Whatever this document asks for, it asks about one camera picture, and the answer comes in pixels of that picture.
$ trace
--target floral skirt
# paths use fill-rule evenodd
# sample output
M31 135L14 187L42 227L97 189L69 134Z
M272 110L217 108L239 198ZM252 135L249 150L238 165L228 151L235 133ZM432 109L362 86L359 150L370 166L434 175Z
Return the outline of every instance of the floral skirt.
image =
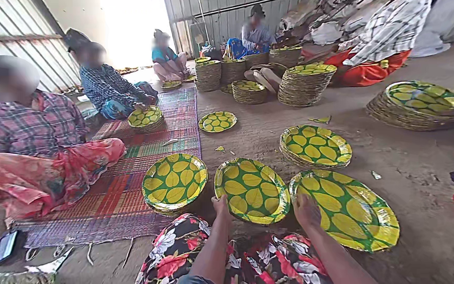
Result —
M176 284L190 271L209 234L206 221L190 213L178 217L153 242L136 284ZM234 241L229 243L227 259L218 260L226 263L225 283L332 283L306 237L267 234L255 239L259 241L241 256Z
M111 138L64 148L55 159L0 153L0 204L7 224L70 207L125 152L123 142Z

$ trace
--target black floral skirt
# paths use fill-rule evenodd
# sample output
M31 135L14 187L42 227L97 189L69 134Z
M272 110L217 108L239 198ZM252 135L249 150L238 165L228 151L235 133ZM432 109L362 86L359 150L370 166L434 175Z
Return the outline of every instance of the black floral skirt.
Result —
M174 220L153 242L136 284L176 284L189 273L210 234L208 223L190 213ZM332 283L311 242L291 234L284 238L267 234L257 237L248 251L238 254L229 242L225 283L320 284Z

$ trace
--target mobile phone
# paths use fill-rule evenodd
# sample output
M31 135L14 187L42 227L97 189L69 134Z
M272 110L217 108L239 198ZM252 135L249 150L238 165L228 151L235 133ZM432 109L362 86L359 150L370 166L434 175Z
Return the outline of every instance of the mobile phone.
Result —
M15 240L17 239L18 231L11 232L6 236L2 237L0 240L0 264L6 260L13 251L15 247Z

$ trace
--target orange cloth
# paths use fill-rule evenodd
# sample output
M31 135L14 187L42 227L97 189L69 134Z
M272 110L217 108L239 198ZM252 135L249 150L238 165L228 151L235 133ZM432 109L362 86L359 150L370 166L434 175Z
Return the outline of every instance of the orange cloth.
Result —
M388 60L388 68L382 68L381 62L364 62L346 71L340 79L340 83L344 87L365 87L379 83L388 77L392 72L401 68L411 50L394 54L385 60ZM331 64L335 67L343 66L343 61L351 59L355 53L350 54L350 50L345 50L341 53L331 56L325 60L324 64Z

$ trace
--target blue shirt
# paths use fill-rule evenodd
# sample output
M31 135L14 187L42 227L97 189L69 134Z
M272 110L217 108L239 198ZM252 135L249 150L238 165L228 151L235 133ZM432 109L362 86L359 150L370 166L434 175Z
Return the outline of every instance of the blue shirt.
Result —
M158 47L152 48L152 61L155 63L159 61L167 62L169 60L175 60L176 58L178 58L178 55L176 55L170 47L164 50L161 50Z
M108 100L116 100L124 106L131 107L145 92L136 88L108 64L98 68L80 67L80 78L84 94L100 111Z

